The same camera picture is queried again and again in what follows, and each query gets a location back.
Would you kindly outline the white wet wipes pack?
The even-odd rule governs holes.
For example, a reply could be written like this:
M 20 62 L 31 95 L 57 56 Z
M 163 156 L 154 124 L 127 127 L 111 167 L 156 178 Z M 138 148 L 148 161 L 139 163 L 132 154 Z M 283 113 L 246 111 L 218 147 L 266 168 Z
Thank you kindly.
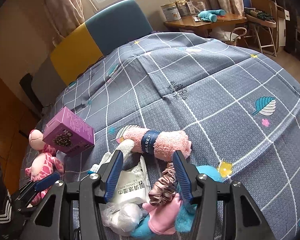
M 121 171 L 111 202 L 117 205 L 126 203 L 143 204 L 149 202 L 150 182 L 144 157 L 136 166 Z

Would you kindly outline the purple cardboard box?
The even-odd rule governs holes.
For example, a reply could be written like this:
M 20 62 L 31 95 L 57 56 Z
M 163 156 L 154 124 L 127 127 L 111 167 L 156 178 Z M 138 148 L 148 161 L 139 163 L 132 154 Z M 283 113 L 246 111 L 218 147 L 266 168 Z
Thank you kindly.
M 94 129 L 68 107 L 63 107 L 46 124 L 43 141 L 73 157 L 94 146 Z

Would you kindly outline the large pink giraffe plush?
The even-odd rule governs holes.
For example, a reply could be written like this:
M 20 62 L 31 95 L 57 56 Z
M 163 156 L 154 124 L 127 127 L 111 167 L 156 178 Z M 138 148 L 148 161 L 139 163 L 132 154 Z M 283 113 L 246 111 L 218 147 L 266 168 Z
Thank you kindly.
M 31 181 L 42 180 L 57 170 L 64 174 L 64 164 L 49 152 L 40 153 L 30 167 L 25 168 L 25 174 Z

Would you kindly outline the mauve satin scrunchie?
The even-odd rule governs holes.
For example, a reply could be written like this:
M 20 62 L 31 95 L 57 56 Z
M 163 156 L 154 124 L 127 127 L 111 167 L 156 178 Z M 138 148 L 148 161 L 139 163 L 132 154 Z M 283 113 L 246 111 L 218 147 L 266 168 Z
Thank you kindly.
M 149 203 L 153 206 L 165 205 L 172 201 L 176 194 L 176 177 L 173 163 L 167 163 L 161 177 L 154 183 L 149 192 Z

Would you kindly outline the pink rolled towel with band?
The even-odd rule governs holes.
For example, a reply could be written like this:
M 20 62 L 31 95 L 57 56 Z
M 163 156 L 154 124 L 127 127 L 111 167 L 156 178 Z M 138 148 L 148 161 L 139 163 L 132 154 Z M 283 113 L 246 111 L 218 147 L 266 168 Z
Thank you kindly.
M 136 125 L 121 128 L 115 137 L 118 143 L 126 139 L 134 141 L 133 152 L 150 154 L 157 159 L 171 162 L 175 151 L 185 158 L 191 154 L 192 142 L 184 131 L 157 132 Z

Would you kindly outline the small pink giraffe plush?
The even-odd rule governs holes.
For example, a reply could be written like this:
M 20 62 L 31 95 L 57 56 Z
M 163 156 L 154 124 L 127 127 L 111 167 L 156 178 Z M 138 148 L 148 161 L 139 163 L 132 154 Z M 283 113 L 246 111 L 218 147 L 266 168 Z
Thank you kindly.
M 33 129 L 29 134 L 29 145 L 39 153 L 49 153 L 56 155 L 57 150 L 43 141 L 43 133 L 40 130 Z

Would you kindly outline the white plastic bag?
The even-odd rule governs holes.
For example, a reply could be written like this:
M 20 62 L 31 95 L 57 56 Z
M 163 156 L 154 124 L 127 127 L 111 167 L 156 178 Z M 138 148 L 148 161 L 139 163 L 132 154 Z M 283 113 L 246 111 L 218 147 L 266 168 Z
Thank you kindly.
M 130 236 L 147 215 L 146 210 L 134 203 L 108 203 L 101 207 L 103 225 L 121 236 Z

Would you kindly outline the pink cloth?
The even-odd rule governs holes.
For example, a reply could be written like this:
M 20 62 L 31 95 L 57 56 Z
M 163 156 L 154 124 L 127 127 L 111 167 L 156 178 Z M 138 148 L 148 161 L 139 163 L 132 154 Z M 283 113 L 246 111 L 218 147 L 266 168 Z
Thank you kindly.
M 170 202 L 161 206 L 143 203 L 143 209 L 149 214 L 149 229 L 156 235 L 173 235 L 176 232 L 174 223 L 181 204 L 182 200 L 178 193 L 175 194 Z

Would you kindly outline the blue plush toy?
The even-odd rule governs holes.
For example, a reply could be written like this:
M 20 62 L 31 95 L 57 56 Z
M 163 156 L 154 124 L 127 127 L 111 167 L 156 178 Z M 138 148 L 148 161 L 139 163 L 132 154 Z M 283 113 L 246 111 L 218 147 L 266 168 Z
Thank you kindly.
M 183 200 L 180 187 L 177 187 L 177 191 L 177 193 L 180 194 L 182 204 L 175 219 L 174 227 L 176 232 L 189 233 L 191 231 L 197 205 L 191 205 L 189 202 Z M 130 235 L 136 239 L 151 239 L 154 236 L 158 236 L 149 229 L 148 221 L 149 214 Z

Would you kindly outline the grey checked bed quilt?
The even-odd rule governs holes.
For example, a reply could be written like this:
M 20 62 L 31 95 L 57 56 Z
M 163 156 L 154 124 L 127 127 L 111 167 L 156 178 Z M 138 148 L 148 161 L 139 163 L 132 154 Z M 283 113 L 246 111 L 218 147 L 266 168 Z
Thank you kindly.
M 300 84 L 256 51 L 191 33 L 157 33 L 114 49 L 72 82 L 36 128 L 68 107 L 93 127 L 95 145 L 62 153 L 66 182 L 84 178 L 136 125 L 184 131 L 194 165 L 232 165 L 276 239 L 300 231 Z

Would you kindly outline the yellow blue grey headboard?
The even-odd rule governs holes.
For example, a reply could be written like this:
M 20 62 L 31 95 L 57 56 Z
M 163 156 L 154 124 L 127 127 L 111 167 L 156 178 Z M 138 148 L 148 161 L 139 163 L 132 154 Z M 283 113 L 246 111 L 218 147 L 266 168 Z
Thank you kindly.
M 77 27 L 34 74 L 27 73 L 19 84 L 35 109 L 41 112 L 91 65 L 121 45 L 152 31 L 135 0 L 117 2 Z

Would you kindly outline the teal plush on desk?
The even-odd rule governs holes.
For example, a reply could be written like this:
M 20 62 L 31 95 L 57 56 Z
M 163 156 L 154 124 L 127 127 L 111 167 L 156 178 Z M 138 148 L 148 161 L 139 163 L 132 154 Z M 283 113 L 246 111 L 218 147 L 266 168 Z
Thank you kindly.
M 216 22 L 218 16 L 225 16 L 226 11 L 223 9 L 218 10 L 203 10 L 201 11 L 197 17 L 204 22 Z

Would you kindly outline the metal tin can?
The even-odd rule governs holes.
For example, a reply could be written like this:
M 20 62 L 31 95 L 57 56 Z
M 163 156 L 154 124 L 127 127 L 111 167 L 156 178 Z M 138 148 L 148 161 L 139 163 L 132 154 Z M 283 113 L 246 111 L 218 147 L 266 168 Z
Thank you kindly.
M 161 6 L 167 22 L 177 21 L 181 19 L 181 15 L 175 3 L 168 3 Z

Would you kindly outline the beige curtain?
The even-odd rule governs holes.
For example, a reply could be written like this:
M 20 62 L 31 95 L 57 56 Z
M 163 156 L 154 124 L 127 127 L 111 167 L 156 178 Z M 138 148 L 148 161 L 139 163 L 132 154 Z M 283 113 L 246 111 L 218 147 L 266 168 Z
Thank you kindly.
M 84 23 L 81 0 L 43 0 L 44 7 L 55 36 L 53 45 L 57 46 L 77 27 Z

